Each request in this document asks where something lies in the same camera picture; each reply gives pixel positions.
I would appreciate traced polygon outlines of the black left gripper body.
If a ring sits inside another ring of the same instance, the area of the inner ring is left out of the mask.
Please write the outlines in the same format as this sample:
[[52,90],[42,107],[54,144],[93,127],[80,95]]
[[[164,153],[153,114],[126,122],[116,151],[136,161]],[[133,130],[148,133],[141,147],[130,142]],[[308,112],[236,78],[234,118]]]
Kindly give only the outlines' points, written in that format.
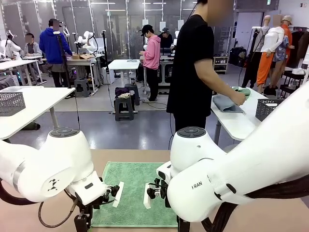
[[74,224],[77,232],[88,232],[91,228],[93,216],[93,206],[78,204],[79,214],[74,218]]

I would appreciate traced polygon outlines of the person's right hand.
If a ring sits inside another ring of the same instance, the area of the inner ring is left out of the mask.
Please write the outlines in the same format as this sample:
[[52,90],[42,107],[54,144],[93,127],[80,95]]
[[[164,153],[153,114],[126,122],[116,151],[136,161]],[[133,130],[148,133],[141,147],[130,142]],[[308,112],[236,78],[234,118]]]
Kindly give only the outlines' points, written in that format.
[[241,92],[234,92],[230,96],[230,99],[235,105],[241,106],[245,103],[246,96]]

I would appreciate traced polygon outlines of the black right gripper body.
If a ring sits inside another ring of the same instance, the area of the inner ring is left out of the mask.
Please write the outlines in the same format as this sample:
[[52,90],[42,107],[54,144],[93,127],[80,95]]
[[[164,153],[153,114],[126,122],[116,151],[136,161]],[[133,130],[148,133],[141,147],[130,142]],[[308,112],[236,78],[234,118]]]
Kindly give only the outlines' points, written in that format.
[[177,216],[177,223],[178,223],[178,228],[177,232],[190,232],[190,222],[187,222]]

